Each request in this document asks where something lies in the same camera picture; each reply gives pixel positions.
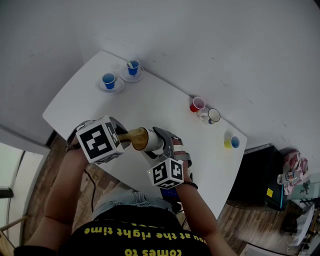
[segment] white saucer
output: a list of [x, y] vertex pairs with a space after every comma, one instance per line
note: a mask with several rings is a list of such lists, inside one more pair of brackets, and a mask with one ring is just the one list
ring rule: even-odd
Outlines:
[[138, 68], [138, 71], [136, 72], [135, 75], [131, 75], [129, 74], [129, 71], [128, 71], [128, 68], [127, 68], [127, 65], [125, 67], [123, 67], [120, 71], [120, 77], [128, 82], [128, 83], [135, 83], [135, 82], [138, 82], [140, 81], [142, 78], [144, 78], [145, 76], [145, 70], [142, 66], [140, 66]]
[[126, 82], [123, 81], [120, 77], [117, 77], [114, 82], [114, 87], [112, 89], [107, 89], [106, 85], [102, 81], [101, 78], [99, 78], [95, 82], [95, 87], [104, 93], [107, 94], [117, 94], [120, 93], [125, 87], [126, 87]]

